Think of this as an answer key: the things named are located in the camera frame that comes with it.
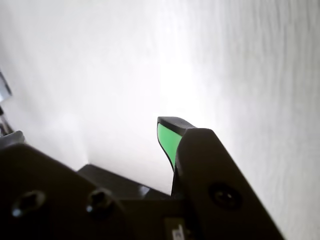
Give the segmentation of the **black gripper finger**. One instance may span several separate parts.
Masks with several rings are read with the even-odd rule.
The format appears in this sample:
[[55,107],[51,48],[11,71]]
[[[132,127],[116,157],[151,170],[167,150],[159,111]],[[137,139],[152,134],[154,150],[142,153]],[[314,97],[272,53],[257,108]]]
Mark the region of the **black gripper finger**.
[[281,240],[279,229],[213,130],[174,116],[157,139],[204,240]]
[[128,240],[124,210],[111,193],[25,143],[0,139],[3,240]]

